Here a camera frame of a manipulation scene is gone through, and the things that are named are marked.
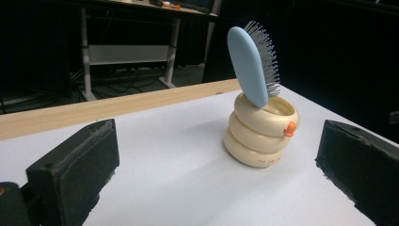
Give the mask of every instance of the cream plastic container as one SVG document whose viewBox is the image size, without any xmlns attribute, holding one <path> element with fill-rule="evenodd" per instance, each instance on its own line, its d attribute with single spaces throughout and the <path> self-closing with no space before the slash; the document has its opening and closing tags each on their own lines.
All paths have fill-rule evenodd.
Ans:
<svg viewBox="0 0 399 226">
<path fill-rule="evenodd" d="M 272 97 L 259 108 L 241 93 L 235 99 L 223 142 L 237 160 L 266 168 L 279 161 L 298 125 L 299 114 L 286 100 Z"/>
</svg>

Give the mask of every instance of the cable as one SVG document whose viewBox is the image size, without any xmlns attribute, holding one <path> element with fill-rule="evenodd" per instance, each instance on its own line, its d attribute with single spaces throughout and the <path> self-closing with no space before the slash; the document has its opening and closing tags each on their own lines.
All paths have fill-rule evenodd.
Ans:
<svg viewBox="0 0 399 226">
<path fill-rule="evenodd" d="M 12 103 L 13 105 L 18 105 L 18 107 L 15 107 L 13 110 L 8 109 L 8 113 L 12 113 L 12 112 L 23 112 L 23 111 L 28 111 L 28 110 L 35 110 L 35 109 L 41 109 L 41 108 L 45 108 L 45 107 L 49 107 L 54 105 L 56 102 L 58 102 L 58 100 L 60 99 L 59 96 L 48 96 L 48 95 L 41 95 L 41 97 L 45 98 L 44 100 L 41 98 L 41 100 L 38 100 L 34 103 L 29 103 L 29 101 L 33 100 L 33 99 L 28 99 L 28 100 L 23 100 L 22 102 L 16 102 L 16 103 Z"/>
<path fill-rule="evenodd" d="M 26 97 L 22 97 L 22 98 L 19 98 L 19 99 L 15 99 L 15 100 L 11 100 L 11 101 L 4 102 L 4 105 L 17 105 L 17 104 L 21 104 L 21 103 L 24 103 L 24 102 L 28 102 L 28 101 L 37 99 L 37 98 L 39 98 L 39 97 L 41 97 L 41 96 L 43 96 L 43 95 L 44 95 L 43 93 L 38 92 L 38 93 L 29 95 L 29 96 L 26 96 Z"/>
<path fill-rule="evenodd" d="M 79 71 L 77 71 L 77 73 L 71 76 L 71 82 L 76 81 L 76 79 L 82 76 L 82 74 L 83 74 L 83 69 L 80 69 Z"/>
<path fill-rule="evenodd" d="M 101 44 L 104 41 L 104 37 L 106 33 L 108 32 L 108 29 L 111 25 L 112 18 L 114 17 L 114 11 L 112 11 L 111 16 L 108 18 L 109 10 L 106 11 L 105 19 L 104 19 L 104 24 L 103 24 L 103 29 L 99 38 L 99 43 Z"/>
<path fill-rule="evenodd" d="M 118 84 L 114 84 L 114 85 L 109 85 L 109 83 L 107 83 L 104 80 L 104 75 L 100 75 L 100 76 L 96 76 L 97 79 L 100 80 L 101 82 L 101 86 L 108 88 L 110 90 L 112 90 L 111 92 L 107 92 L 106 90 L 99 90 L 100 87 L 93 87 L 92 91 L 93 93 L 96 94 L 96 96 L 99 96 L 99 98 L 111 98 L 111 97 L 118 97 L 124 94 L 137 94 L 137 92 L 132 92 L 131 89 L 135 89 L 138 92 L 144 92 L 141 88 L 145 88 L 148 86 L 151 86 L 152 84 L 154 84 L 156 81 L 159 81 L 159 78 L 164 74 L 164 72 L 161 72 L 159 74 L 157 74 L 155 76 L 155 78 L 143 85 L 135 85 L 135 83 L 138 81 L 138 79 L 141 77 L 141 68 L 137 68 L 136 69 L 136 73 L 133 74 L 133 79 L 129 79 L 129 80 L 125 80 L 124 78 L 121 77 L 120 73 L 106 73 L 108 75 L 112 75 L 112 76 L 116 76 L 119 80 Z"/>
</svg>

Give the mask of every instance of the desk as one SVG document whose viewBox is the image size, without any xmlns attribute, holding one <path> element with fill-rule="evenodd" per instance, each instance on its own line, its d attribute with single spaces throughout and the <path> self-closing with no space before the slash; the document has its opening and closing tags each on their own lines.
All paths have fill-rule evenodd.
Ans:
<svg viewBox="0 0 399 226">
<path fill-rule="evenodd" d="M 36 131 L 46 120 L 62 127 L 1 140 L 0 181 L 23 185 L 32 162 L 112 117 L 120 166 L 84 225 L 374 225 L 315 166 L 324 121 L 353 122 L 281 87 L 301 123 L 276 165 L 254 169 L 221 141 L 240 92 L 234 79 L 0 116 L 2 134 L 12 129 L 8 121 Z M 82 111 L 94 116 L 78 119 Z"/>
<path fill-rule="evenodd" d="M 179 10 L 173 8 L 159 8 L 151 5 L 149 0 L 53 0 L 53 2 L 81 7 L 81 42 L 85 83 L 82 95 L 87 101 L 96 100 L 96 97 L 91 92 L 90 65 L 166 61 L 166 75 L 165 77 L 161 77 L 160 81 L 168 88 L 176 88 L 172 83 L 172 75 L 176 57 L 177 39 L 179 37 L 180 17 L 208 18 L 207 20 L 214 20 L 217 17 L 212 13 L 207 15 L 190 8 L 181 8 Z M 174 17 L 170 43 L 165 46 L 89 45 L 86 8 L 149 11 L 151 13 L 170 15 Z"/>
</svg>

